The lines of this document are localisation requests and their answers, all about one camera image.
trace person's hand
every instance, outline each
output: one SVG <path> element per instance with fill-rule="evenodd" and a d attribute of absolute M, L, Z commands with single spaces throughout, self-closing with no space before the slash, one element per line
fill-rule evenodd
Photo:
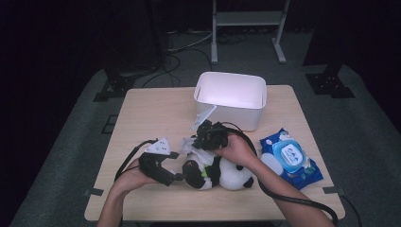
<path fill-rule="evenodd" d="M 157 183 L 157 182 L 148 177 L 147 175 L 145 175 L 139 169 L 139 161 L 138 159 L 135 159 L 127 166 L 126 170 L 115 181 L 113 189 L 128 194 L 130 191 L 137 189 L 148 183 Z"/>
<path fill-rule="evenodd" d="M 228 145 L 215 150 L 215 154 L 240 166 L 249 166 L 257 159 L 248 143 L 239 135 L 229 134 Z"/>

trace stuffed toy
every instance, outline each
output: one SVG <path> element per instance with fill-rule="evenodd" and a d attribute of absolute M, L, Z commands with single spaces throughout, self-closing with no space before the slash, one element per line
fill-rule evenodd
<path fill-rule="evenodd" d="M 194 140 L 182 140 L 181 154 L 187 154 L 183 174 L 189 186 L 205 190 L 220 184 L 228 190 L 239 190 L 253 185 L 249 169 L 233 164 L 213 151 L 192 147 Z"/>

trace wooden table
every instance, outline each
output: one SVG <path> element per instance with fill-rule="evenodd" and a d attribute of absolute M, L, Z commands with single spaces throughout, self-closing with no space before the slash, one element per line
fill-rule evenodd
<path fill-rule="evenodd" d="M 98 220 L 113 184 L 114 174 L 132 149 L 148 139 L 166 137 L 171 150 L 180 150 L 180 141 L 193 134 L 196 118 L 195 88 L 132 89 L 127 92 L 110 144 L 106 150 L 94 188 L 104 190 L 91 195 L 85 211 L 88 220 Z M 338 194 L 325 194 L 334 186 L 323 158 L 307 125 L 294 91 L 287 85 L 268 86 L 268 103 L 256 131 L 247 132 L 260 153 L 259 139 L 285 128 L 320 168 L 324 179 L 302 189 L 309 198 L 331 207 L 343 218 L 345 211 Z M 139 157 L 145 147 L 134 156 Z M 163 167 L 182 172 L 184 155 L 166 159 Z M 199 191 L 185 182 L 145 185 L 131 192 L 124 203 L 124 219 L 137 221 L 275 220 L 285 219 L 272 198 L 257 183 L 252 188 L 229 191 L 221 186 Z"/>

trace white plastic bin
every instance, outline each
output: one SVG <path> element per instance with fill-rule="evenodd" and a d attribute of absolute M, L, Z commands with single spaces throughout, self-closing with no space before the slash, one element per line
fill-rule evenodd
<path fill-rule="evenodd" d="M 194 98 L 198 114 L 218 106 L 208 117 L 213 123 L 230 122 L 254 131 L 266 106 L 267 87 L 256 76 L 206 72 L 200 75 Z"/>

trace left hand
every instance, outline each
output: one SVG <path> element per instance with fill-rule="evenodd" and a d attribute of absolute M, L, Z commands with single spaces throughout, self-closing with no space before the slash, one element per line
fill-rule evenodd
<path fill-rule="evenodd" d="M 145 184 L 157 183 L 140 170 L 138 159 L 133 160 L 126 169 L 128 170 L 121 174 L 113 185 L 113 189 L 121 193 L 128 194 Z"/>

